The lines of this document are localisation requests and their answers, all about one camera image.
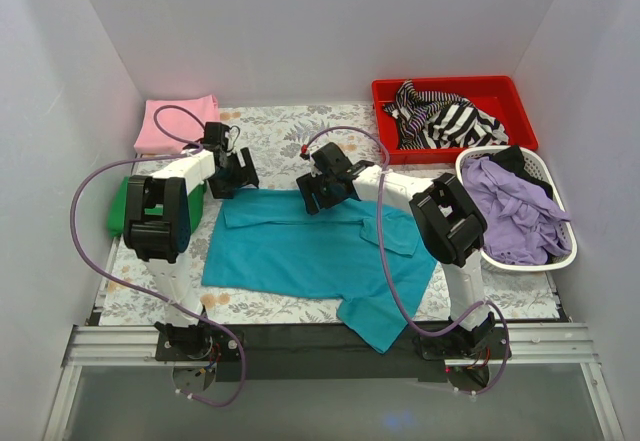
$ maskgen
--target green container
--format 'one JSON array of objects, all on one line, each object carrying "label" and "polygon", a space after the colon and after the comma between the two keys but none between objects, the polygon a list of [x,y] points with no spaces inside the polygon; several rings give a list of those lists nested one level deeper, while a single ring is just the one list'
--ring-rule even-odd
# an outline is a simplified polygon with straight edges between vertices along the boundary
[{"label": "green container", "polygon": [[[109,216],[107,217],[107,229],[112,237],[120,236],[124,231],[124,212],[127,204],[127,185],[129,183],[129,176],[126,176],[116,197],[111,203],[111,209],[109,210]],[[202,209],[204,204],[204,193],[206,191],[206,184],[201,184],[189,194],[189,219],[191,221],[191,233],[196,230],[202,219]],[[147,214],[162,214],[162,207],[146,209]]]}]

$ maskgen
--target basket rim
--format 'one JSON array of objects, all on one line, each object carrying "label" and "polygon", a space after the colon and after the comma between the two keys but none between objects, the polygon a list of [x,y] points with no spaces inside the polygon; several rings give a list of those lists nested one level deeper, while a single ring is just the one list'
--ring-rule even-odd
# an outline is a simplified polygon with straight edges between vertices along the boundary
[{"label": "basket rim", "polygon": [[[465,160],[465,158],[469,157],[469,155],[474,154],[474,153],[498,152],[498,151],[502,151],[502,150],[510,148],[510,147],[511,146],[480,146],[480,147],[476,147],[476,148],[465,149],[456,158],[456,177],[458,178],[460,183],[464,186],[464,182],[462,181],[462,163]],[[560,198],[560,193],[558,192],[558,188],[556,187],[555,183],[553,182],[553,178],[551,177],[551,173],[549,172],[549,168],[547,168],[547,165],[544,162],[544,160],[540,156],[538,156],[536,153],[531,151],[530,149],[523,148],[523,147],[520,147],[520,149],[522,150],[522,152],[525,155],[525,157],[528,156],[530,158],[533,158],[541,166],[541,168],[544,171],[544,174],[545,174],[545,176],[547,178],[545,181],[547,181],[549,183],[549,185],[551,186],[551,188],[553,189],[553,192],[555,194],[555,200],[554,201],[560,207],[560,209],[565,211],[564,204],[562,203],[562,199]],[[567,234],[569,236],[569,240],[571,241],[571,252],[567,255],[567,257],[565,259],[563,259],[561,261],[557,261],[555,263],[550,263],[550,264],[543,264],[543,265],[539,265],[539,266],[533,266],[533,265],[532,266],[514,266],[514,265],[511,265],[511,264],[504,264],[504,263],[501,263],[499,261],[496,261],[495,259],[491,258],[487,253],[485,253],[484,249],[480,249],[481,256],[489,264],[492,264],[493,266],[496,266],[497,268],[503,269],[505,271],[532,273],[532,272],[554,271],[554,270],[557,270],[557,269],[565,268],[565,267],[569,266],[575,260],[576,255],[578,254],[578,244],[576,242],[576,237],[575,237],[575,235],[573,233],[573,228],[571,227],[571,222],[570,221],[563,221],[563,224],[566,226]]]}]

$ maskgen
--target white laundry basket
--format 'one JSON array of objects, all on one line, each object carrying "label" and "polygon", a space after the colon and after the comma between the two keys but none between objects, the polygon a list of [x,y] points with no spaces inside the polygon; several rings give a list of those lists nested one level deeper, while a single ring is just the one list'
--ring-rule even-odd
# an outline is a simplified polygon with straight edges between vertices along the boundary
[{"label": "white laundry basket", "polygon": [[[456,175],[460,182],[464,185],[464,181],[462,180],[462,166],[467,159],[475,159],[481,158],[482,156],[491,155],[498,151],[502,151],[506,149],[508,146],[484,146],[480,148],[469,148],[463,151],[458,158],[456,159]],[[551,175],[549,174],[549,170],[547,166],[544,164],[544,161],[533,151],[530,151],[525,148],[520,148],[522,150],[522,154],[524,156],[524,169],[527,173],[533,176],[536,179],[540,179],[542,181],[546,181],[553,188],[553,200],[560,206],[561,209],[564,210],[564,206],[562,204],[562,200],[560,199],[560,195],[558,194],[558,190],[556,189],[555,184],[553,184],[553,179],[551,179]],[[578,245],[576,244],[576,238],[573,234],[573,229],[571,229],[571,224],[568,222],[562,222],[560,225],[559,236],[566,243],[567,246],[571,246],[571,252],[566,256],[552,256],[551,263],[544,264],[541,266],[513,266],[510,264],[500,263],[494,259],[491,259],[487,253],[482,251],[482,259],[486,261],[489,266],[485,266],[487,268],[493,268],[496,271],[519,271],[519,272],[540,272],[540,271],[552,271],[555,269],[561,269],[573,262],[578,253]]]}]

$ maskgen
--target floral pattern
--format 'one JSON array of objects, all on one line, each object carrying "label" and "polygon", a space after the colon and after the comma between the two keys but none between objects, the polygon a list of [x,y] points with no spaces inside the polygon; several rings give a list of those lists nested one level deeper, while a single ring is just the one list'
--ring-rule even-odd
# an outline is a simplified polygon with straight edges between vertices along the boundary
[{"label": "floral pattern", "polygon": [[[345,106],[276,106],[221,110],[221,120],[241,128],[237,147],[251,148],[261,187],[297,189],[295,180],[309,170],[298,153],[300,145],[317,131],[329,126],[350,125],[376,133],[376,122],[370,105]],[[378,149],[357,133],[331,133],[352,160],[380,161]],[[164,164],[143,163],[136,173],[149,174]],[[451,165],[394,166],[400,173],[436,177],[454,172]],[[210,318],[220,323],[333,323],[337,322],[338,299],[304,299],[260,293],[243,289],[203,287],[200,278],[209,250],[209,239],[220,210],[221,201],[205,195],[200,226],[193,234],[184,256],[189,257],[191,284]],[[155,289],[153,278],[135,253],[118,243],[112,272],[141,286]],[[545,273],[501,274],[483,270],[485,291],[503,310],[507,318],[557,318],[554,293]],[[160,301],[110,283],[106,286],[101,325],[151,325],[164,318],[165,306]],[[418,308],[416,319],[442,320],[449,316],[449,295],[440,265]]]}]

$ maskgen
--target pink cloth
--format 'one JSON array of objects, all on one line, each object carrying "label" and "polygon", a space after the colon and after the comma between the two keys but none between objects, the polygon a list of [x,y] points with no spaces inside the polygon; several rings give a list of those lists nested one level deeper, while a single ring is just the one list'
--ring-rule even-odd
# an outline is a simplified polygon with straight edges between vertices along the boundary
[{"label": "pink cloth", "polygon": [[[188,109],[195,114],[200,121],[220,121],[218,100],[209,95],[200,99],[185,99],[182,101],[157,101],[148,100],[144,111],[144,120],[138,139],[133,147],[138,154],[177,154],[184,149],[184,143],[165,136],[156,128],[153,122],[153,113],[156,109],[166,104],[175,104]],[[202,138],[202,128],[195,120],[177,109],[166,109],[158,115],[158,122],[171,134],[183,139]]]}]

